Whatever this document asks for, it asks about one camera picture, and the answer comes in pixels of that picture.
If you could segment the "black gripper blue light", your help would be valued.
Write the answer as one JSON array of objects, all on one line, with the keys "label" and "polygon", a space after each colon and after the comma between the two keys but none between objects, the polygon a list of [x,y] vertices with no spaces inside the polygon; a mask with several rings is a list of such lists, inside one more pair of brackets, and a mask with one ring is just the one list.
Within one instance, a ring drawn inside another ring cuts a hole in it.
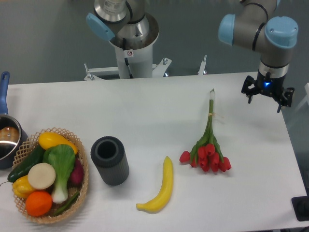
[{"label": "black gripper blue light", "polygon": [[290,108],[292,106],[294,87],[283,88],[285,75],[279,78],[271,78],[271,73],[261,74],[258,71],[257,79],[248,75],[243,83],[241,93],[245,94],[248,98],[248,104],[252,102],[253,96],[261,94],[264,96],[279,99],[277,113],[283,107]]}]

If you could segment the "silver robot base column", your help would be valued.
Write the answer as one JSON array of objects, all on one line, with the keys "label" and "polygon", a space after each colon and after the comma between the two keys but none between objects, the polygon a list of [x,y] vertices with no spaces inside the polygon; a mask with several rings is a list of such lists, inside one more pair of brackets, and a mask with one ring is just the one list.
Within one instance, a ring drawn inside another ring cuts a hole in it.
[{"label": "silver robot base column", "polygon": [[159,35],[156,19],[146,13],[143,0],[96,0],[94,12],[86,16],[91,31],[115,49],[117,66],[124,66],[125,58],[133,63],[153,64],[153,44]]}]

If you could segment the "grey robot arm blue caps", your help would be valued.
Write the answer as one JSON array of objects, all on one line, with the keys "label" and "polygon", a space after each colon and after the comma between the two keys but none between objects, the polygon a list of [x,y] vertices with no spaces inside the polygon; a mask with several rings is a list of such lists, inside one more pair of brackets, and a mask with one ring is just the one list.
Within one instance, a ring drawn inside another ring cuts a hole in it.
[{"label": "grey robot arm blue caps", "polygon": [[272,98],[277,111],[291,107],[295,89],[283,83],[297,42],[298,24],[286,16],[273,17],[278,0],[242,0],[240,15],[227,14],[218,28],[218,39],[261,55],[257,77],[247,76],[241,92],[251,102],[261,94]]}]

